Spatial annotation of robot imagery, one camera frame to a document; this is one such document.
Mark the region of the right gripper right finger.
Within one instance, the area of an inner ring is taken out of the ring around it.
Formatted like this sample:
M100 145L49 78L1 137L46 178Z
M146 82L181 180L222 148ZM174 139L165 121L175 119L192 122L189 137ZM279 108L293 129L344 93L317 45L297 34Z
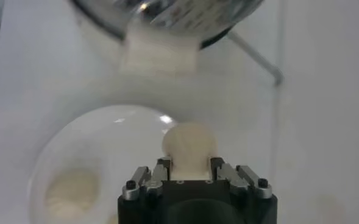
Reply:
M268 180L260 178L249 166L226 163L221 157L210 158L212 180L224 180L230 185L231 193L241 195L250 193L260 199L272 197L272 187Z

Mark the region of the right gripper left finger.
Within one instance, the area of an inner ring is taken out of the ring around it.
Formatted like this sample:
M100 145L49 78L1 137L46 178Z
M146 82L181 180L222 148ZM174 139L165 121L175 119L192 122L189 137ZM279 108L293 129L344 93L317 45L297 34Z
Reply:
M138 167L122 189L122 198L128 201L137 200L141 193L161 196L163 182L170 180L172 159L169 156L159 158L151 170L147 166Z

